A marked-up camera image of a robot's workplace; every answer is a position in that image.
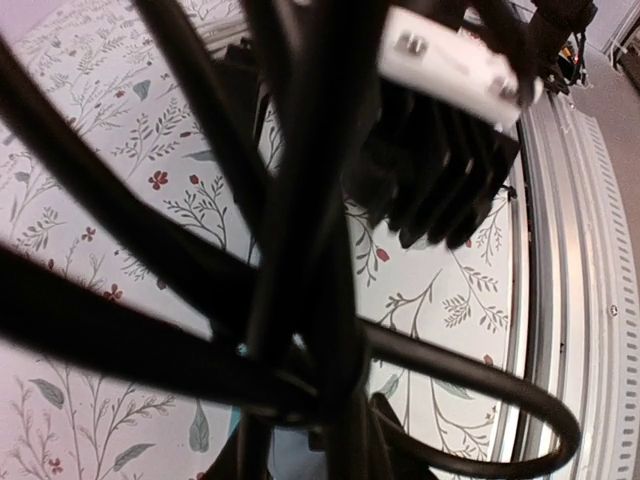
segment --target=black cable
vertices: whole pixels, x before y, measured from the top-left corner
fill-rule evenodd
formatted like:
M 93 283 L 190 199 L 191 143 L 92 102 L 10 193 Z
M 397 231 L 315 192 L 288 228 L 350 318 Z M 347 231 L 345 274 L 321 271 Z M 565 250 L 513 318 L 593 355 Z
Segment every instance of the black cable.
M 368 431 L 368 409 L 364 393 L 355 391 L 345 403 L 338 421 L 323 428 L 330 479 L 372 479 L 368 448 L 372 432 Z
M 371 406 L 366 406 L 366 413 L 369 428 L 369 471 L 371 472 L 371 480 L 395 480 L 389 457 L 389 446 L 384 438 L 380 422 Z
M 251 28 L 253 45 L 267 84 L 280 114 L 287 101 L 293 76 L 294 55 L 300 50 L 304 32 L 291 0 L 242 0 L 242 8 Z
M 553 452 L 535 460 L 520 463 L 481 462 L 424 445 L 406 435 L 393 422 L 381 418 L 385 434 L 405 452 L 435 468 L 459 475 L 515 479 L 537 478 L 551 473 L 565 465 L 580 447 L 581 433 L 575 416 L 560 400 L 537 386 L 502 370 L 378 325 L 368 324 L 365 329 L 375 358 L 516 405 L 548 423 L 560 439 Z
M 313 19 L 304 33 L 304 49 L 287 92 L 287 105 L 282 111 L 282 117 L 289 119 L 283 124 L 286 143 L 278 177 L 268 196 L 265 217 L 269 224 L 264 225 L 264 257 L 248 326 L 249 356 L 267 365 L 280 364 L 294 331 L 298 328 L 305 330 L 300 325 L 300 318 L 310 287 L 316 284 L 314 274 L 318 271 L 318 261 L 325 255 L 328 241 L 336 238 L 336 221 L 345 221 L 339 178 L 345 161 L 360 149 L 352 132 L 357 129 L 358 122 L 362 122 L 358 114 L 365 100 L 364 87 L 375 75 L 387 7 L 385 0 L 373 3 L 367 0 L 349 3 L 331 0 L 311 7 Z M 365 9 L 369 21 L 358 21 Z M 336 280 L 350 278 L 350 262 L 334 264 L 332 273 Z M 320 342 L 318 345 L 325 352 L 334 351 L 332 344 L 341 350 L 341 356 L 346 359 L 344 368 L 355 377 L 352 385 L 356 386 L 361 372 L 368 365 L 358 361 L 357 355 L 364 354 L 363 349 L 357 345 L 355 349 L 352 345 L 352 350 L 346 348 L 357 329 L 353 286 L 335 293 L 347 296 L 346 301 L 334 303 L 338 318 L 346 320 L 340 325 L 346 335 L 333 332 L 333 342 Z M 320 326 L 325 332 L 333 324 L 321 318 L 314 320 L 315 326 Z M 318 354 L 322 355 L 322 352 L 312 351 L 312 356 L 317 358 Z M 323 393 L 332 385 L 334 390 L 342 387 L 339 377 L 326 362 L 318 361 L 318 368 L 328 372 L 320 388 Z M 323 407 L 329 407 L 322 400 L 321 403 Z M 331 407 L 341 410 L 344 401 Z M 363 421 L 359 418 L 354 428 L 357 429 Z M 240 445 L 249 442 L 249 438 L 240 436 Z M 354 437 L 349 446 L 358 448 L 358 437 Z M 340 456 L 337 448 L 329 445 L 330 470 L 345 480 L 358 478 L 354 475 L 366 468 L 366 457 L 360 459 L 356 456 L 354 461 L 362 462 L 352 461 L 348 466 L 332 460 L 334 455 Z M 249 461 L 249 458 L 243 457 L 240 461 Z
M 118 378 L 242 405 L 273 421 L 299 422 L 318 409 L 315 389 L 297 378 L 212 347 L 1 247 L 0 265 L 0 329 L 21 345 Z
M 67 125 L 2 38 L 0 115 L 60 184 L 136 258 L 204 314 L 215 332 L 242 338 L 240 324 L 224 320 L 248 314 L 248 305 L 233 298 L 234 292 L 248 287 L 243 263 L 141 203 Z
M 269 174 L 253 140 L 235 118 L 232 99 L 216 77 L 210 54 L 175 0 L 135 0 L 134 4 L 219 160 L 242 217 L 257 234 Z
M 245 409 L 242 411 L 236 430 L 238 432 L 237 480 L 264 480 L 273 429 L 258 416 L 251 414 L 249 409 Z

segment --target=screw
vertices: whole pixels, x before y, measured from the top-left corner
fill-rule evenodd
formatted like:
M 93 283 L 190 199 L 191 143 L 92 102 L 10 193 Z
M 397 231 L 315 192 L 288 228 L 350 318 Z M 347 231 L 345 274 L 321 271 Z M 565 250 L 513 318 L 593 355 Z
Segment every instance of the screw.
M 403 32 L 396 42 L 396 50 L 411 55 L 412 57 L 423 57 L 427 52 L 427 41 L 411 32 Z

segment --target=leafy branch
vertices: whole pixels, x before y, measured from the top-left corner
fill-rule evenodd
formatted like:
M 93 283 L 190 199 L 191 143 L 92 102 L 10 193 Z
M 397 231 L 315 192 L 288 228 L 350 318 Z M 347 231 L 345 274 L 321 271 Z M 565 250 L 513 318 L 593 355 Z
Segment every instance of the leafy branch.
M 178 214 L 180 218 L 185 219 L 187 222 L 182 223 L 183 227 L 195 228 L 208 232 L 213 235 L 216 241 L 219 243 L 220 248 L 227 248 L 227 228 L 225 223 L 225 216 L 227 214 L 228 207 L 221 207 L 219 203 L 219 197 L 222 195 L 224 189 L 224 181 L 222 176 L 217 176 L 213 183 L 207 185 L 202 180 L 198 180 L 195 187 L 195 193 L 185 190 L 185 198 L 182 202 L 174 200 L 164 200 L 167 205 L 167 209 L 170 212 Z M 218 222 L 216 223 L 216 230 L 212 229 L 205 223 L 205 217 L 207 212 L 212 212 L 216 215 Z
M 383 325 L 388 321 L 389 328 L 393 331 L 397 331 L 398 328 L 394 322 L 394 315 L 396 315 L 400 309 L 417 303 L 416 309 L 413 314 L 409 334 L 412 338 L 419 339 L 420 334 L 418 332 L 418 318 L 420 317 L 420 310 L 422 309 L 422 306 L 426 299 L 429 300 L 429 303 L 433 303 L 433 286 L 441 273 L 442 269 L 438 270 L 438 272 L 436 272 L 426 288 L 415 297 L 405 298 L 400 292 L 396 293 L 395 296 L 389 296 L 389 301 L 385 305 L 385 308 L 387 308 L 388 311 L 378 321 L 378 325 Z
M 76 460 L 76 468 L 78 470 L 78 479 L 82 480 L 82 473 L 84 470 L 82 468 L 82 464 L 80 460 L 80 447 L 78 444 L 78 429 L 76 424 L 77 410 L 74 408 L 74 405 L 73 405 L 73 396 L 71 395 L 71 384 L 69 382 L 69 377 L 71 375 L 71 368 L 69 367 L 68 364 L 65 364 L 64 373 L 63 373 L 56 368 L 56 366 L 53 364 L 53 362 L 50 359 L 47 358 L 47 362 L 49 363 L 49 366 L 51 367 L 51 369 L 56 373 L 56 375 L 60 379 L 60 383 L 62 384 L 64 391 L 66 393 L 66 398 L 67 398 L 66 413 L 67 413 L 67 419 L 69 420 L 69 425 L 71 427 L 71 433 L 73 434 L 73 446 L 75 448 L 74 458 Z
M 23 158 L 29 160 L 29 166 L 25 171 L 18 171 L 14 173 L 14 177 L 18 183 L 25 184 L 25 191 L 22 199 L 18 200 L 17 197 L 14 198 L 13 204 L 11 205 L 9 221 L 12 226 L 9 238 L 12 238 L 20 217 L 27 206 L 44 192 L 52 188 L 59 188 L 59 185 L 58 182 L 48 174 L 40 162 L 33 158 L 33 155 L 30 152 L 12 154 L 9 158 L 12 161 Z
M 40 220 L 33 225 L 27 227 L 22 232 L 22 237 L 16 241 L 18 248 L 25 250 L 39 251 L 44 250 L 49 244 L 49 231 L 57 226 L 64 225 L 66 222 L 58 222 L 58 212 L 51 207 L 45 207 Z
M 72 82 L 72 85 L 78 81 L 80 77 L 90 75 L 96 68 L 102 65 L 107 59 L 106 56 L 102 55 L 104 53 L 109 53 L 118 47 L 122 46 L 124 39 L 126 38 L 124 35 L 118 35 L 116 37 L 111 38 L 111 35 L 116 30 L 117 26 L 112 26 L 111 30 L 107 30 L 104 28 L 99 28 L 97 30 L 97 35 L 102 40 L 102 43 L 98 46 L 98 48 L 93 50 L 91 45 L 85 45 L 84 53 L 80 58 L 80 61 L 77 65 L 78 76 Z
M 27 401 L 33 391 L 31 388 L 25 388 L 19 378 L 16 378 L 16 383 L 20 389 L 20 401 L 11 402 L 11 407 L 20 418 L 22 433 L 18 437 L 17 445 L 9 451 L 9 456 L 18 462 L 24 475 L 31 475 L 39 480 L 51 480 L 46 468 L 46 462 L 50 457 L 49 444 L 58 439 L 57 435 L 51 432 L 51 416 L 48 412 L 42 414 L 45 428 L 36 429 L 34 438 L 33 412 L 27 408 Z
M 361 228 L 362 231 L 355 241 L 355 263 L 356 263 L 356 275 L 366 274 L 367 287 L 371 286 L 371 282 L 377 280 L 376 273 L 379 268 L 379 259 L 388 261 L 389 256 L 387 252 L 382 250 L 373 240 L 373 234 L 366 222 L 365 213 L 357 207 L 353 202 L 347 200 L 345 202 L 346 210 L 345 214 L 356 224 L 356 228 Z
M 134 282 L 144 280 L 149 273 L 149 269 L 128 251 L 125 252 L 124 266 L 121 267 L 120 270 L 127 276 L 133 278 Z
M 451 252 L 451 256 L 454 258 L 456 264 L 458 265 L 458 268 L 460 269 L 460 272 L 462 273 L 467 283 L 467 288 L 468 288 L 467 296 L 469 297 L 466 300 L 467 306 L 469 305 L 471 295 L 473 295 L 473 298 L 476 300 L 476 303 L 483 311 L 483 316 L 480 318 L 480 325 L 486 324 L 487 330 L 491 330 L 493 333 L 496 333 L 499 328 L 500 329 L 505 328 L 509 321 L 507 314 L 503 310 L 498 309 L 493 305 L 490 305 L 490 306 L 485 305 L 484 302 L 480 299 L 480 296 L 478 295 L 478 292 L 482 292 L 483 289 L 484 291 L 497 292 L 498 291 L 497 280 L 491 277 L 488 277 L 486 275 L 482 275 L 480 272 L 477 272 L 471 267 L 463 266 L 460 263 L 460 260 L 458 260 L 458 257 L 454 252 Z M 445 303 L 445 309 L 447 308 L 451 308 L 455 310 L 455 308 L 461 309 L 462 307 L 456 307 L 456 304 L 454 303 L 449 303 L 449 304 Z M 465 313 L 465 317 L 462 320 L 469 318 L 471 316 L 470 307 L 468 307 L 467 311 L 468 311 L 468 314 Z M 449 323 L 447 323 L 447 327 L 450 327 L 450 328 L 457 326 L 462 322 L 462 320 L 457 322 L 452 321 L 451 316 L 448 319 L 446 319 L 445 322 L 447 322 L 448 320 L 449 320 Z
M 452 455 L 473 460 L 487 460 L 489 437 L 486 435 L 487 427 L 493 425 L 495 420 L 495 407 L 493 414 L 485 417 L 485 421 L 478 425 L 465 426 L 449 420 L 442 412 L 436 396 L 435 381 L 431 380 L 431 399 L 433 402 L 436 431 L 440 437 L 442 450 Z M 453 449 L 447 440 L 450 429 L 457 430 L 462 435 L 462 448 Z
M 98 272 L 102 263 L 104 262 L 104 253 L 98 259 L 93 253 L 89 254 L 89 266 L 91 267 L 91 277 L 88 279 L 80 279 L 80 286 L 91 290 L 94 293 L 98 293 L 104 286 L 106 279 L 104 277 L 98 277 Z
M 221 6 L 225 6 L 225 11 L 221 15 L 228 17 L 240 11 L 238 2 L 232 0 L 189 0 L 185 4 L 185 9 L 190 17 L 205 20 L 209 14 Z
M 122 426 L 135 426 L 137 425 L 138 418 L 149 419 L 153 413 L 157 413 L 163 416 L 168 415 L 168 408 L 174 406 L 174 397 L 169 395 L 161 400 L 155 395 L 151 395 L 141 405 L 138 405 L 134 399 L 129 398 L 135 391 L 135 385 L 130 383 L 125 389 L 124 393 L 116 400 L 115 405 L 111 404 L 109 399 L 103 399 L 100 401 L 100 385 L 101 379 L 97 382 L 87 382 L 89 390 L 92 396 L 92 429 L 83 428 L 81 430 L 82 435 L 91 443 L 94 448 L 96 456 L 96 474 L 95 480 L 102 480 L 109 472 L 115 469 L 118 471 L 118 458 L 122 458 L 119 455 L 116 458 L 116 462 L 112 467 L 103 472 L 105 456 L 109 447 L 109 442 L 112 439 L 114 433 Z M 108 415 L 109 406 L 111 406 L 111 420 L 107 426 L 107 430 L 100 445 L 98 439 L 98 429 L 100 421 Z
M 449 316 L 444 320 L 447 328 L 457 327 L 467 318 L 471 317 L 470 301 L 471 289 L 469 289 L 466 298 L 462 295 L 456 295 L 444 300 L 444 309 L 449 314 Z
M 509 203 L 504 200 L 497 208 L 489 214 L 485 223 L 489 221 L 489 225 L 478 230 L 477 241 L 478 247 L 483 248 L 480 258 L 483 258 L 487 265 L 491 266 L 491 259 L 502 248 L 502 229 L 498 226 L 499 213 Z
M 71 104 L 80 108 L 75 123 L 79 135 L 86 136 L 95 128 L 120 127 L 115 123 L 115 119 L 129 113 L 130 110 L 125 108 L 127 102 L 124 101 L 116 106 L 115 103 L 106 102 L 105 99 L 108 95 L 130 87 L 133 78 L 141 71 L 141 68 L 129 70 L 122 77 L 115 76 L 104 85 L 100 81 L 97 83 L 87 81 L 81 93 L 74 93 L 73 90 L 70 90 Z M 93 119 L 89 120 L 92 112 L 96 112 L 96 114 Z
M 269 144 L 269 153 L 267 154 L 267 170 L 277 170 L 280 155 L 284 148 L 284 135 L 280 126 L 278 125 L 278 119 L 273 107 L 269 107 L 264 119 L 263 131 L 267 131 L 267 141 Z
M 117 147 L 111 152 L 114 156 L 126 155 L 134 160 L 127 178 L 133 175 L 144 160 L 154 161 L 172 153 L 176 149 L 179 142 L 161 142 L 160 140 L 171 135 L 180 122 L 189 115 L 190 111 L 187 106 L 178 107 L 178 101 L 174 97 L 170 100 L 169 106 L 156 119 L 153 128 L 149 124 L 149 116 L 146 113 L 142 113 L 136 119 L 137 125 L 130 131 L 129 140 L 125 142 L 124 146 Z M 151 139 L 151 142 L 146 144 L 145 142 L 149 139 Z

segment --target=white wall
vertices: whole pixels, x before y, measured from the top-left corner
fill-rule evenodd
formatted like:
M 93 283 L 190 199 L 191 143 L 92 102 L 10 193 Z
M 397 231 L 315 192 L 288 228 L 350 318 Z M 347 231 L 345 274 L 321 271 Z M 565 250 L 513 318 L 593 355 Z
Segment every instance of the white wall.
M 512 1 L 518 5 L 535 9 L 530 0 Z M 609 39 L 617 32 L 618 27 L 627 19 L 629 13 L 639 2 L 640 0 L 594 0 L 598 7 L 598 14 L 587 30 L 589 43 L 600 51 L 604 50 Z
M 9 43 L 13 43 L 64 0 L 0 0 L 0 33 Z

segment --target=silver metal frame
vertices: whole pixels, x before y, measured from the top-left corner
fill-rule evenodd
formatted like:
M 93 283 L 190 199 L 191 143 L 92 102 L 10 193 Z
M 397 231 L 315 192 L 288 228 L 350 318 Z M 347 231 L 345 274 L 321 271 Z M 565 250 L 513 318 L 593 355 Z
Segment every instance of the silver metal frame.
M 507 338 L 505 368 L 518 377 L 525 376 L 527 342 L 529 338 L 529 230 L 525 177 L 522 157 L 519 156 L 509 176 L 509 183 L 517 193 L 517 201 L 511 202 L 511 325 Z M 501 403 L 492 432 L 491 459 L 509 462 L 513 456 L 518 432 L 520 411 Z
M 609 155 L 596 120 L 565 96 L 543 97 L 527 112 L 521 138 L 534 245 L 527 371 L 569 406 L 584 432 L 579 454 L 552 478 L 630 480 L 640 423 L 638 289 Z M 519 228 L 514 220 L 516 237 Z M 523 273 L 514 277 L 516 322 Z M 525 331 L 515 325 L 511 338 L 522 342 Z M 512 430 L 503 432 L 494 458 L 511 459 L 514 444 L 514 458 L 530 458 L 555 442 L 525 417 L 514 440 Z

